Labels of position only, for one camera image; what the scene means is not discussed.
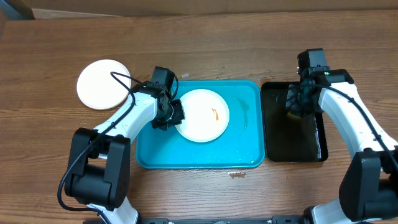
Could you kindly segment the white plate with orange streak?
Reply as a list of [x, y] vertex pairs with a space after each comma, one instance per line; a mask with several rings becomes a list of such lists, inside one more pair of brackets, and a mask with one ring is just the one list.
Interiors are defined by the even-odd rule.
[[185, 119], [176, 128], [185, 139], [210, 142], [220, 137], [228, 127], [228, 105], [216, 92], [196, 89], [181, 96], [180, 101]]

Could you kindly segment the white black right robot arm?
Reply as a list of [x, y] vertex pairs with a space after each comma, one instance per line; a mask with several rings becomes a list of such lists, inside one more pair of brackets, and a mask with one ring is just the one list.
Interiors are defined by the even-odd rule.
[[295, 118], [325, 112], [341, 134], [351, 164], [338, 198], [309, 207], [302, 223], [368, 223], [397, 217], [397, 141], [377, 123], [346, 70], [301, 68], [286, 109]]

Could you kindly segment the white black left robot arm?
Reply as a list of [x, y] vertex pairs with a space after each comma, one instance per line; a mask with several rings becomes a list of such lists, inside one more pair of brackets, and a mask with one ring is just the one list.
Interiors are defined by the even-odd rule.
[[72, 137], [68, 166], [57, 192], [62, 208], [95, 212], [103, 223], [137, 223], [128, 198], [131, 143], [147, 124], [167, 130], [180, 124], [183, 109], [172, 82], [144, 82], [128, 89], [120, 109], [95, 129]]

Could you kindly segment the green yellow sponge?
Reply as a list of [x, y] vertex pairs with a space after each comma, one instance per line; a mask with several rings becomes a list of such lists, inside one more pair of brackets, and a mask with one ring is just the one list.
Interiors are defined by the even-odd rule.
[[302, 119], [302, 115], [297, 111], [289, 111], [286, 116], [290, 119], [300, 120]]

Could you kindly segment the white plate with red ring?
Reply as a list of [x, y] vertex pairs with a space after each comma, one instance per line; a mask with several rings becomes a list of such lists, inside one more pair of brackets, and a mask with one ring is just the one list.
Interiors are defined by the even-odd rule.
[[111, 72], [128, 88], [132, 80], [128, 69], [120, 62], [102, 59], [89, 64], [78, 77], [76, 91], [80, 101], [95, 110], [108, 110], [122, 103], [128, 90], [111, 76]]

